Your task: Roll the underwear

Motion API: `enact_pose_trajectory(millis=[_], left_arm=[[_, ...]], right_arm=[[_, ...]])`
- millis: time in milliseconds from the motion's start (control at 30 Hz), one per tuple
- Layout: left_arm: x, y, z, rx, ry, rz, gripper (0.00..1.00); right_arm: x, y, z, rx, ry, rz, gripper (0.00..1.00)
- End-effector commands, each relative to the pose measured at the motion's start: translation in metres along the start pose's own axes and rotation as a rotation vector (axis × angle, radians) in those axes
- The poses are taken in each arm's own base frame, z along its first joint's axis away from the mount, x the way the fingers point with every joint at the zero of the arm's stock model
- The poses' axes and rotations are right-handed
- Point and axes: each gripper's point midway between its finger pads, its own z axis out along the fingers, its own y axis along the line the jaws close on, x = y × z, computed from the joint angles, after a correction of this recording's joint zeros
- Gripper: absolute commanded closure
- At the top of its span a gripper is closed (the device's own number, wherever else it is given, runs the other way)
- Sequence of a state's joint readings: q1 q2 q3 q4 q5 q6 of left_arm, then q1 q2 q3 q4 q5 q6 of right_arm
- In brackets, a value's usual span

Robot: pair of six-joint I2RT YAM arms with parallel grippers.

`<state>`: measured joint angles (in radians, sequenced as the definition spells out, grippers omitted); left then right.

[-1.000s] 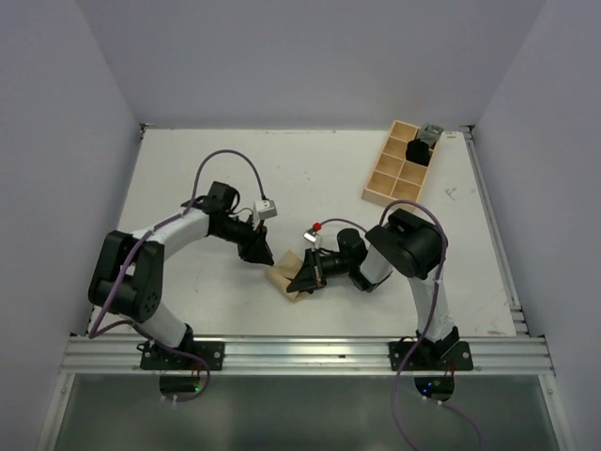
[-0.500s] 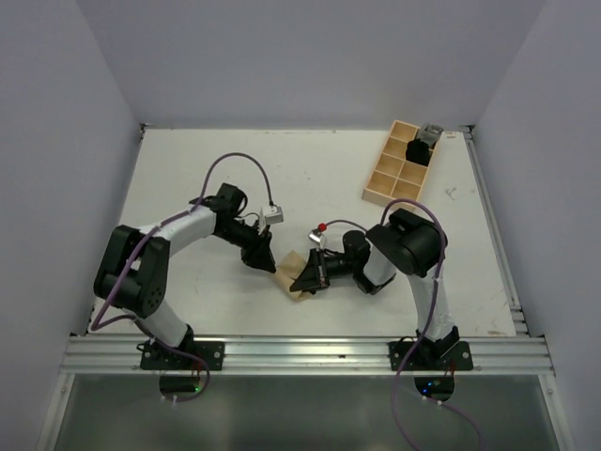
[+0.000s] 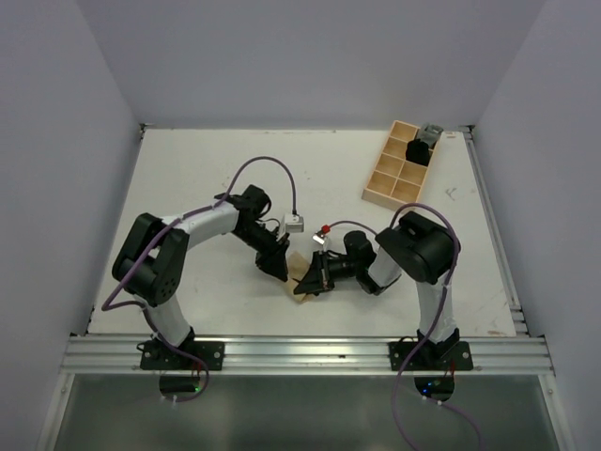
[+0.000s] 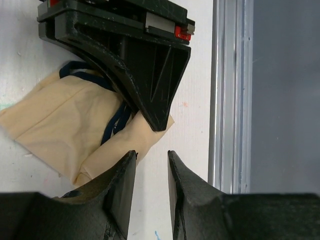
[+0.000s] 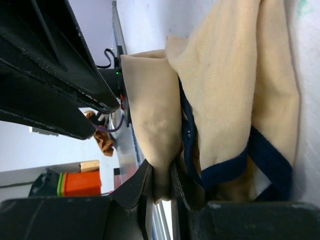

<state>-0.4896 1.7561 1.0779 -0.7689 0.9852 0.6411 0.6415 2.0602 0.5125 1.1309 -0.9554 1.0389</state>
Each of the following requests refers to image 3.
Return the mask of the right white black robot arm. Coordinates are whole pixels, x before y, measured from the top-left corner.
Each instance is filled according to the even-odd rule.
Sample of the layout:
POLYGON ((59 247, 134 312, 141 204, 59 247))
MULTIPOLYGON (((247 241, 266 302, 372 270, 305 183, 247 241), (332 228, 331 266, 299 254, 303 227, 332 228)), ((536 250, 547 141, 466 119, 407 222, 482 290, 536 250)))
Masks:
POLYGON ((378 249, 364 232, 352 230, 343 238, 343 254, 313 252, 309 269, 293 293, 317 296, 332 291, 336 282, 353 278, 364 292, 378 296, 406 275, 416 283, 420 345, 401 350, 399 355, 411 355, 415 366, 442 367, 459 341, 451 300, 459 243, 447 228, 414 211, 378 233, 376 242, 378 249))

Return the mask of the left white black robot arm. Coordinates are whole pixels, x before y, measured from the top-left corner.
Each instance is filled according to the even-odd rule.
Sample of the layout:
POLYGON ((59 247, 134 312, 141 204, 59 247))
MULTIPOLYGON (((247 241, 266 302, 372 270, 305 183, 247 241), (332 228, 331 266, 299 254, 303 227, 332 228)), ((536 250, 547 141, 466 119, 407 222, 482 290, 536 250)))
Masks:
POLYGON ((126 306, 115 303, 124 290, 141 308, 162 358, 173 368, 189 366, 195 356, 194 330, 184 318, 177 299, 186 256, 195 246, 217 236, 232 234, 255 250, 255 266, 285 282, 289 234, 269 230, 261 221, 266 203, 234 195, 222 203, 173 217, 138 216, 123 243, 112 276, 118 285, 102 305, 104 311, 126 306))

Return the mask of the beige underwear with navy trim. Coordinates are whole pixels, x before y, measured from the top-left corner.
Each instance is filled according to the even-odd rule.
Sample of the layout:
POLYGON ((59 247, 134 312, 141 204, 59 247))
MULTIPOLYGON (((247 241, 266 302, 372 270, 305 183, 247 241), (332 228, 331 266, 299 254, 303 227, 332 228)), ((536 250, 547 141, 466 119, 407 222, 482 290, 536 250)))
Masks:
POLYGON ((292 300, 299 304, 311 301, 314 298, 313 295, 294 293, 294 289, 298 286, 299 281, 308 272, 310 263, 302 254, 295 251, 288 256, 286 264, 288 269, 288 279, 285 282, 286 293, 292 300))

